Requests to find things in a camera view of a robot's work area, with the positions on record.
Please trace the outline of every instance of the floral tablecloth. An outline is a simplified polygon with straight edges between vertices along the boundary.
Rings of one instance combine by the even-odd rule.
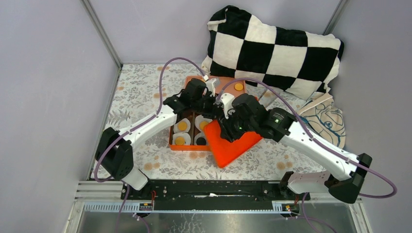
[[[155,111],[159,105],[158,82],[162,65],[124,65],[113,98],[106,127],[121,129]],[[163,77],[163,97],[178,93],[189,75],[199,75],[192,65],[172,64]],[[247,85],[249,94],[260,96],[264,89]],[[282,97],[294,108],[304,100],[282,92]],[[286,106],[267,92],[260,102],[273,107]],[[222,179],[222,180],[280,180],[286,171],[317,172],[323,168],[295,149],[263,139],[246,153],[221,169],[207,151],[173,151],[168,147],[169,129],[164,129],[143,145],[133,148],[135,166],[152,179]],[[98,177],[109,174],[103,167]]]

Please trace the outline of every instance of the fabric with blue line drawing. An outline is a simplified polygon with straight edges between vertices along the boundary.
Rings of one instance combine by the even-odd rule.
[[[309,101],[297,113],[321,137],[339,148],[344,147],[346,132],[342,110],[334,106],[329,93]]]

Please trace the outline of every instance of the checkered pillow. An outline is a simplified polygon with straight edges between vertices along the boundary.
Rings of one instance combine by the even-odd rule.
[[[315,91],[328,92],[338,75],[343,42],[331,34],[269,26],[234,6],[216,12],[207,26],[207,74],[258,79],[304,100]]]

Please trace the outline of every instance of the gray wall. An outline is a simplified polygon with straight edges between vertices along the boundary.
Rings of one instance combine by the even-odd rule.
[[[332,94],[343,110],[347,148],[370,154],[372,168],[399,188],[390,199],[364,199],[374,233],[411,231],[411,8],[410,0],[353,0],[333,31],[346,42]],[[390,191],[372,174],[362,189]]]
[[[0,32],[0,232],[61,232],[117,68],[78,0],[2,0]]]
[[[163,63],[181,56],[201,62],[206,56],[206,23],[234,5],[263,23],[322,33],[339,0],[92,0],[124,63]]]

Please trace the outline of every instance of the yellow circle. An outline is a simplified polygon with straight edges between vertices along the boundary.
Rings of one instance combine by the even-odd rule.
[[[204,120],[204,121],[200,122],[199,128],[200,128],[201,130],[203,130],[203,128],[204,128],[207,124],[209,124],[209,122],[207,122],[207,121]]]
[[[184,145],[184,144],[185,144],[185,139],[184,139],[183,137],[177,137],[177,138],[174,140],[174,143],[175,143],[176,145],[179,145],[179,146]]]
[[[184,121],[179,122],[179,124],[177,124],[177,128],[181,131],[185,130],[188,127],[188,124]]]
[[[242,91],[243,90],[243,85],[241,83],[235,84],[235,90]]]

